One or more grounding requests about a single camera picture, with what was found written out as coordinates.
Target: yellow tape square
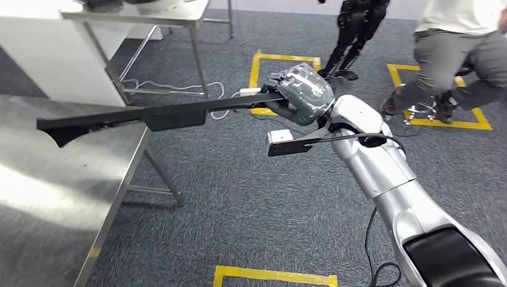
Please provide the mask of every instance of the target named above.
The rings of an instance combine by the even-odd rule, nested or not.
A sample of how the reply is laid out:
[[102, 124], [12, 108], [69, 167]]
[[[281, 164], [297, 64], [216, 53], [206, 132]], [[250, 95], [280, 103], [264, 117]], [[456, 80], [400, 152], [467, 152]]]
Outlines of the yellow tape square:
[[[396, 64], [387, 64], [387, 69], [391, 74], [391, 79], [393, 80], [393, 84], [395, 87], [401, 85], [401, 79], [399, 77], [398, 70], [409, 70], [409, 71], [419, 71], [419, 66], [415, 65], [396, 65]], [[455, 77], [454, 80], [459, 87], [465, 87], [466, 84], [463, 81], [462, 77]], [[477, 123], [471, 123], [468, 121], [453, 121], [451, 124], [444, 124], [439, 120], [429, 121], [423, 118], [414, 118], [410, 121], [410, 124], [417, 126], [434, 126], [434, 127], [456, 127], [461, 129], [476, 129], [476, 130], [493, 130], [488, 120], [482, 113], [481, 109], [475, 108], [472, 110], [475, 118], [477, 118]], [[405, 118], [408, 120], [410, 116], [410, 112], [404, 111]]]
[[[320, 70], [320, 57], [307, 57], [307, 56], [291, 56], [291, 55], [276, 55], [276, 54], [262, 54], [257, 51], [252, 59], [252, 69], [250, 70], [250, 83], [249, 88], [257, 88], [257, 81], [259, 79], [259, 68], [261, 66], [261, 59], [279, 60], [279, 61], [296, 61], [296, 62], [312, 62], [315, 71]], [[256, 115], [277, 115], [267, 108], [255, 108], [250, 112]]]
[[222, 287], [222, 281], [224, 277], [241, 277], [257, 280], [276, 280], [291, 283], [338, 287], [338, 277], [336, 275], [320, 276], [313, 274], [240, 268], [222, 265], [217, 265], [215, 267], [215, 277], [213, 278], [213, 287]]

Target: white connector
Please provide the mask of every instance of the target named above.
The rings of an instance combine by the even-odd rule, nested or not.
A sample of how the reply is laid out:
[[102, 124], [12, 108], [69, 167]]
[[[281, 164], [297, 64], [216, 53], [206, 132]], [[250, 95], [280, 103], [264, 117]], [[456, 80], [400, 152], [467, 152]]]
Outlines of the white connector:
[[268, 145], [293, 140], [291, 130], [272, 130], [268, 132]]
[[261, 88], [242, 88], [239, 90], [240, 97], [254, 96], [261, 92]]

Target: sneaker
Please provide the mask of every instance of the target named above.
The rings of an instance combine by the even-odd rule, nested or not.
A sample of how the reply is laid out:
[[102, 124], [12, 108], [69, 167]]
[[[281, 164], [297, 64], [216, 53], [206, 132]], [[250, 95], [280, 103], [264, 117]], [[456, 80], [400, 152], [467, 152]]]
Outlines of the sneaker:
[[391, 95], [387, 98], [385, 98], [382, 103], [380, 104], [380, 114], [384, 118], [384, 121], [389, 121], [394, 114], [396, 113], [396, 106], [395, 106], [395, 100], [394, 96], [399, 93], [401, 87], [403, 87], [405, 84], [401, 84], [397, 86], [394, 91], [391, 93]]
[[319, 74], [324, 79], [326, 79], [328, 77], [328, 73], [326, 71], [324, 71], [324, 69], [318, 70], [317, 74]]
[[435, 97], [436, 118], [444, 124], [453, 122], [453, 111], [456, 109], [456, 106], [449, 102], [450, 97], [451, 93], [448, 91]]

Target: gray robotic hand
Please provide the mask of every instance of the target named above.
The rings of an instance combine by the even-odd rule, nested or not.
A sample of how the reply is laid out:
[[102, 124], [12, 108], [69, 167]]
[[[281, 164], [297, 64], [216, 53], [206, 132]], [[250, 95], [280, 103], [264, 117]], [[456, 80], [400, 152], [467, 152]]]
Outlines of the gray robotic hand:
[[306, 63], [271, 74], [263, 89], [286, 99], [266, 103], [268, 108], [301, 126], [313, 123], [335, 102], [331, 86]]

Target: gray carpet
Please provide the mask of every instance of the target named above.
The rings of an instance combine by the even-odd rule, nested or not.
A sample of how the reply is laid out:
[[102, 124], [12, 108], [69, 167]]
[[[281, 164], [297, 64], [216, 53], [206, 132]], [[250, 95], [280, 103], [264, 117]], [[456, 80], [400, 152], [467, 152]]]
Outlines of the gray carpet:
[[[225, 16], [225, 11], [210, 10], [209, 16]], [[236, 20], [234, 39], [228, 39], [226, 25], [205, 23], [200, 33], [206, 76], [222, 81], [227, 95], [248, 86], [257, 50], [317, 56], [325, 63], [337, 34], [331, 16], [238, 12]], [[354, 65], [360, 79], [336, 81], [336, 93], [351, 93], [377, 105], [392, 90], [386, 64], [414, 63], [414, 27], [411, 21], [385, 20]], [[114, 57], [118, 69], [138, 44], [125, 41]], [[150, 42], [127, 77], [176, 86], [199, 83], [190, 45], [188, 32], [175, 29], [164, 40]], [[291, 64], [264, 60], [259, 79]], [[403, 80], [406, 77], [410, 74], [402, 75]], [[218, 96], [216, 87], [212, 91]], [[143, 106], [196, 100], [140, 94], [134, 98]], [[402, 139], [410, 165], [428, 193], [482, 235], [504, 260], [506, 108], [507, 100], [484, 107], [492, 132], [429, 127]], [[276, 119], [282, 123], [239, 111], [221, 121], [209, 119], [203, 127], [155, 133], [152, 145], [187, 204], [177, 208], [169, 197], [130, 193], [88, 285], [212, 286], [214, 268], [220, 264], [336, 274], [340, 286], [366, 286], [369, 270], [363, 240], [372, 203], [328, 145], [306, 154], [268, 158], [269, 130], [284, 125], [304, 132], [315, 128]], [[401, 121], [393, 123], [396, 133], [403, 133], [403, 128]], [[143, 161], [133, 183], [161, 185], [161, 180]], [[376, 266], [393, 260], [380, 220], [374, 224], [370, 246]], [[381, 283], [393, 276], [387, 271]], [[298, 285], [226, 278], [223, 286]]]

